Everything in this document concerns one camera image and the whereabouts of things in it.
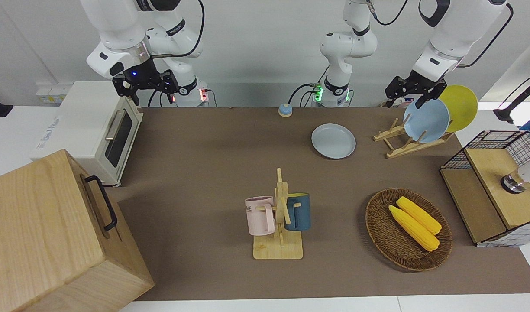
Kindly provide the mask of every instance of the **corn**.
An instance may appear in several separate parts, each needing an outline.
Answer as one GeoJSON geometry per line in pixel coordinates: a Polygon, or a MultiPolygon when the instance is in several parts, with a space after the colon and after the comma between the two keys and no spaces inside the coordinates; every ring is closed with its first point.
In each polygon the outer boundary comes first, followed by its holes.
{"type": "Polygon", "coordinates": [[[408,215],[405,211],[392,205],[388,206],[388,209],[390,209],[396,222],[398,222],[399,225],[401,225],[402,228],[404,228],[404,230],[411,235],[419,245],[421,245],[421,247],[425,248],[427,251],[433,251],[438,248],[440,241],[435,235],[420,225],[419,222],[415,221],[414,218],[408,215]]]}
{"type": "Polygon", "coordinates": [[[431,217],[427,211],[424,211],[423,208],[417,206],[413,201],[409,200],[406,197],[400,197],[396,201],[396,204],[405,211],[408,215],[411,215],[417,222],[420,223],[425,229],[429,232],[437,235],[440,233],[442,226],[435,218],[431,217]]]}

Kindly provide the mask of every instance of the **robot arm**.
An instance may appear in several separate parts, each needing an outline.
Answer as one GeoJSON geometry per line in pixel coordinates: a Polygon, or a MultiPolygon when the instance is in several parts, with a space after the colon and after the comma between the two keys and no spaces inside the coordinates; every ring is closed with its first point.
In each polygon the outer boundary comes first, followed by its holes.
{"type": "Polygon", "coordinates": [[[323,37],[320,50],[329,61],[329,69],[321,81],[324,89],[319,104],[325,107],[342,105],[352,76],[352,65],[344,60],[348,57],[367,57],[375,52],[377,39],[370,29],[370,16],[366,0],[348,0],[343,18],[352,31],[328,33],[323,37]]]}
{"type": "MultiPolygon", "coordinates": [[[[190,51],[195,46],[197,36],[185,27],[184,19],[174,11],[179,3],[180,0],[81,0],[101,39],[88,56],[88,65],[101,76],[112,78],[118,94],[131,97],[136,104],[139,89],[161,91],[172,102],[172,95],[181,89],[175,74],[171,69],[159,73],[152,56],[190,51]],[[159,27],[146,33],[138,19],[138,10],[156,10],[154,19],[159,27]]],[[[186,56],[200,54],[201,47],[186,56]]],[[[183,81],[191,76],[190,83],[195,80],[198,85],[191,65],[172,60],[166,63],[178,70],[183,81]]]]}
{"type": "Polygon", "coordinates": [[[437,0],[432,16],[421,12],[423,20],[435,28],[434,34],[409,77],[395,77],[385,89],[388,106],[411,93],[422,94],[416,101],[417,108],[430,99],[437,99],[446,87],[444,75],[453,71],[471,46],[489,30],[506,3],[507,0],[437,0]]]}

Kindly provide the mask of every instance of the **wicker basket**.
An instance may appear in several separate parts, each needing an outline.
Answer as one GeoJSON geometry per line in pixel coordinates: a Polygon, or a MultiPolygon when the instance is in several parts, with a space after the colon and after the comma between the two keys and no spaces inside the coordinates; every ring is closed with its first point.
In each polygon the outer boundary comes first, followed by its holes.
{"type": "Polygon", "coordinates": [[[376,193],[365,210],[367,231],[378,250],[398,266],[411,271],[426,271],[439,267],[452,250],[452,232],[442,213],[423,196],[403,188],[392,188],[376,193]],[[388,205],[405,196],[425,209],[442,225],[436,235],[440,241],[437,250],[428,252],[421,247],[394,220],[388,205]]]}

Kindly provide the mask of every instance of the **yellow plate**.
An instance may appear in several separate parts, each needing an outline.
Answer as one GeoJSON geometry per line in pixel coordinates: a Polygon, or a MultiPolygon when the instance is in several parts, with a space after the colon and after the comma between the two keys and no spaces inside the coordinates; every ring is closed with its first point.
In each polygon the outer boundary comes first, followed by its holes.
{"type": "Polygon", "coordinates": [[[469,126],[477,115],[477,97],[468,87],[449,85],[439,97],[449,111],[447,132],[455,132],[469,126]]]}

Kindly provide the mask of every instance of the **cable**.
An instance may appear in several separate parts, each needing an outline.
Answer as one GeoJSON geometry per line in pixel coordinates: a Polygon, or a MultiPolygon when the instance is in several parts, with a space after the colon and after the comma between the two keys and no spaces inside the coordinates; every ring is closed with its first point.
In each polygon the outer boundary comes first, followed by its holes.
{"type": "Polygon", "coordinates": [[[315,93],[315,91],[307,91],[307,92],[305,92],[305,93],[301,96],[301,99],[300,99],[300,105],[299,105],[298,107],[301,107],[301,103],[303,102],[303,98],[304,98],[305,95],[308,94],[308,93],[309,93],[309,97],[311,97],[311,94],[312,94],[312,93],[315,93]]]}
{"type": "Polygon", "coordinates": [[[506,97],[506,99],[504,99],[504,101],[502,101],[502,104],[500,104],[500,105],[498,106],[498,109],[500,109],[500,108],[502,107],[502,105],[503,105],[504,103],[506,103],[506,101],[509,99],[509,97],[510,97],[513,93],[515,93],[515,91],[517,91],[522,85],[524,85],[524,84],[525,84],[527,81],[529,81],[529,80],[530,80],[530,77],[528,77],[525,81],[523,81],[520,85],[518,85],[518,87],[516,87],[515,90],[511,91],[511,93],[509,93],[509,95],[506,97]]]}
{"type": "Polygon", "coordinates": [[[215,91],[213,91],[211,89],[206,89],[206,91],[209,91],[209,92],[213,93],[213,101],[215,102],[215,107],[218,107],[217,106],[217,96],[215,95],[215,91]]]}
{"type": "Polygon", "coordinates": [[[352,93],[352,97],[350,97],[350,103],[348,104],[348,107],[352,105],[352,100],[354,99],[354,95],[355,95],[354,89],[350,89],[350,92],[352,93]]]}
{"type": "Polygon", "coordinates": [[[300,89],[304,88],[304,87],[315,87],[315,85],[313,83],[304,83],[303,85],[300,85],[299,87],[297,87],[294,92],[292,92],[292,95],[290,95],[290,99],[288,100],[288,105],[290,105],[290,103],[292,102],[292,98],[294,97],[294,95],[300,91],[300,89]]]}
{"type": "Polygon", "coordinates": [[[162,59],[166,57],[185,57],[185,56],[191,55],[192,52],[196,51],[197,46],[200,44],[201,36],[202,34],[204,34],[204,25],[205,25],[204,4],[201,2],[201,0],[197,0],[197,1],[200,2],[200,6],[201,6],[201,27],[200,27],[200,34],[197,37],[197,41],[194,47],[189,52],[181,54],[181,55],[174,55],[174,54],[155,55],[155,56],[152,56],[152,59],[162,59]]]}
{"type": "Polygon", "coordinates": [[[409,0],[405,0],[404,4],[402,5],[402,8],[400,9],[400,11],[398,12],[398,14],[396,15],[396,17],[391,21],[391,22],[388,22],[388,23],[382,23],[380,20],[378,20],[378,17],[376,16],[376,12],[375,12],[375,7],[372,5],[372,2],[371,0],[367,0],[367,6],[369,7],[369,10],[373,16],[373,18],[377,21],[377,23],[381,24],[382,26],[388,26],[394,22],[396,22],[396,20],[398,19],[398,17],[400,17],[400,14],[402,14],[402,11],[404,10],[405,6],[407,5],[407,2],[409,0]]]}
{"type": "MultiPolygon", "coordinates": [[[[321,83],[321,79],[323,79],[323,77],[325,77],[325,74],[326,72],[329,70],[329,67],[330,65],[328,65],[326,68],[325,68],[325,71],[323,72],[323,74],[321,75],[321,77],[317,80],[317,83],[321,83]]],[[[305,105],[303,105],[303,107],[306,107],[307,106],[307,103],[309,102],[309,99],[311,99],[311,94],[309,95],[309,97],[307,97],[307,101],[305,101],[305,105]]]]}
{"type": "Polygon", "coordinates": [[[500,34],[503,32],[504,29],[506,29],[506,26],[509,24],[509,22],[511,21],[511,19],[513,18],[513,7],[511,6],[511,4],[509,4],[509,2],[506,4],[506,6],[508,7],[509,9],[509,17],[508,19],[506,20],[506,23],[503,24],[502,28],[500,28],[500,30],[498,30],[498,32],[496,33],[496,35],[494,36],[494,38],[492,38],[492,40],[490,40],[490,42],[488,43],[488,45],[485,47],[485,49],[481,52],[481,54],[477,57],[477,59],[475,59],[471,64],[459,64],[457,65],[457,68],[467,68],[467,67],[471,67],[473,65],[475,65],[475,63],[477,63],[477,61],[479,59],[481,59],[481,57],[485,54],[486,51],[488,51],[488,48],[492,45],[492,43],[494,43],[494,41],[496,40],[496,38],[498,38],[498,36],[500,36],[500,34]]]}
{"type": "Polygon", "coordinates": [[[157,90],[154,90],[154,93],[152,93],[152,96],[150,96],[150,99],[148,101],[148,107],[150,106],[150,104],[152,104],[152,100],[154,99],[154,95],[157,93],[158,91],[157,90]]]}

